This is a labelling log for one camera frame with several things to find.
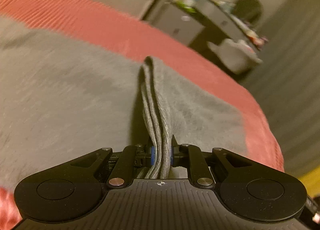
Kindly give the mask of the grey small cabinet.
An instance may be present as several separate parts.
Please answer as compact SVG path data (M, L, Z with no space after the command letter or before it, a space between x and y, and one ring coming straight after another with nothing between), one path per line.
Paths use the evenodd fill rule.
M150 23L186 46L204 29L202 24L171 1L164 2Z

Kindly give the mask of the grey vanity desk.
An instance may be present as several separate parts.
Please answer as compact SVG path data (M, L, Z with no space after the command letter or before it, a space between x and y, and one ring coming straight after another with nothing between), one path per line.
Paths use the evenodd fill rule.
M262 38L218 3L211 0L197 0L194 8L197 19L204 26L200 38L205 42L220 45L225 39L235 42L244 40L256 53L262 50L265 43Z

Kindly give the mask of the red ribbed bed cover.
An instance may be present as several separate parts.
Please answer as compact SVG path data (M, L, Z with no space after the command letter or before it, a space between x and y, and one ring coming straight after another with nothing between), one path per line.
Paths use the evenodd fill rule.
M142 63L155 57L202 90L236 108L245 129L246 157L283 170L280 146L252 95L217 66L159 30L91 0L1 0L1 18L30 29L44 29L84 41ZM1 229L11 229L21 216L14 190L1 186Z

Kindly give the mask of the round vanity mirror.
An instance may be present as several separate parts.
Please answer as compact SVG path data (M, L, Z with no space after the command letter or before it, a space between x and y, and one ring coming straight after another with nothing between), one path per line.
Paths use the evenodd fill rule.
M231 14L254 27L263 15L263 6L259 0L236 0Z

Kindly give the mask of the grey sweat pants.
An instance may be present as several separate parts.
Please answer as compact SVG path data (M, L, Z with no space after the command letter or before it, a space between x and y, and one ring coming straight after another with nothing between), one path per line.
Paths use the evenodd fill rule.
M152 138L247 155L240 112L150 57L142 63L1 18L1 186L103 147Z

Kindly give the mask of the grey fluffy chair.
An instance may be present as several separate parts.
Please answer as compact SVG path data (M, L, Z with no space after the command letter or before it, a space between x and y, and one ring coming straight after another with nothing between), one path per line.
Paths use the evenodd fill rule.
M219 45L207 41L207 46L234 74L242 74L263 63L244 40L235 42L232 39L224 39Z

